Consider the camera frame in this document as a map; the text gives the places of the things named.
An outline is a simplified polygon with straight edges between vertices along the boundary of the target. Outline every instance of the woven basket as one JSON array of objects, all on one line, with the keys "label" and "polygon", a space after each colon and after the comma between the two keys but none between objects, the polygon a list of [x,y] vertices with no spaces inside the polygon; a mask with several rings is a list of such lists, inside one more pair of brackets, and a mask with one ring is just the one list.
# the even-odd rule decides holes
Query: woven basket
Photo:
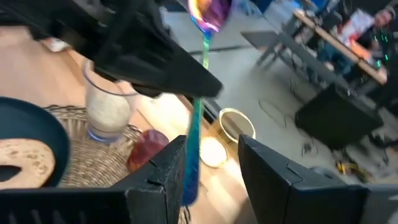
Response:
[{"label": "woven basket", "polygon": [[[51,105],[45,109],[62,123],[72,144],[60,187],[110,187],[129,174],[126,162],[142,134],[140,129],[129,125],[117,142],[103,144],[90,138],[85,108]],[[178,223],[190,223],[188,208],[181,209]]]}]

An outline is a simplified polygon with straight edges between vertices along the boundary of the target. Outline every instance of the small red jar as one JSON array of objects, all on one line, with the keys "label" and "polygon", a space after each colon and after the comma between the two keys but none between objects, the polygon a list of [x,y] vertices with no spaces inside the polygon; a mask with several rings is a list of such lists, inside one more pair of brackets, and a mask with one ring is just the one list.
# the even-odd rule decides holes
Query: small red jar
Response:
[{"label": "small red jar", "polygon": [[144,131],[130,153],[127,168],[131,172],[138,170],[138,168],[146,164],[168,143],[169,139],[160,131],[154,129]]}]

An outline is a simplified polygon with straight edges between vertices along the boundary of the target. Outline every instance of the dark plate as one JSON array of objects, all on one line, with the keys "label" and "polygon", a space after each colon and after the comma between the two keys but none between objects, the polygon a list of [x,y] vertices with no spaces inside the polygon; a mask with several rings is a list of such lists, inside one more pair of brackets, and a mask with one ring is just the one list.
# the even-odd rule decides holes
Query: dark plate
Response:
[{"label": "dark plate", "polygon": [[[55,169],[43,187],[56,187],[69,162],[70,141],[61,123],[48,111],[26,101],[0,97],[0,139],[27,138],[42,141],[54,153]],[[0,177],[9,169],[0,169]]]}]

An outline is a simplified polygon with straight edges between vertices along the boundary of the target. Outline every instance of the flatbread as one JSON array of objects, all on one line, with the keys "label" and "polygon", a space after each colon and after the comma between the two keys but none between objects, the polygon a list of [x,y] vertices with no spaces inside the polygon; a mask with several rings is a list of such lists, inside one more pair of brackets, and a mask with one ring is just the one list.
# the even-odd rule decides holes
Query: flatbread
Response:
[{"label": "flatbread", "polygon": [[55,158],[48,145],[33,139],[0,140],[0,166],[16,166],[21,171],[0,182],[0,190],[41,187],[55,167]]}]

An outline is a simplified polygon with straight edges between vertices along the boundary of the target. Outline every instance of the glass of water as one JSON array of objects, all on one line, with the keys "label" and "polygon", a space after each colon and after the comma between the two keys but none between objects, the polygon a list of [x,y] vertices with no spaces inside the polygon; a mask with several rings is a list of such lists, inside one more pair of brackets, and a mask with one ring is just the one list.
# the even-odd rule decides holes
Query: glass of water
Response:
[{"label": "glass of water", "polygon": [[115,142],[129,124],[139,94],[128,82],[111,82],[95,73],[89,60],[84,63],[83,75],[88,132],[97,141]]}]

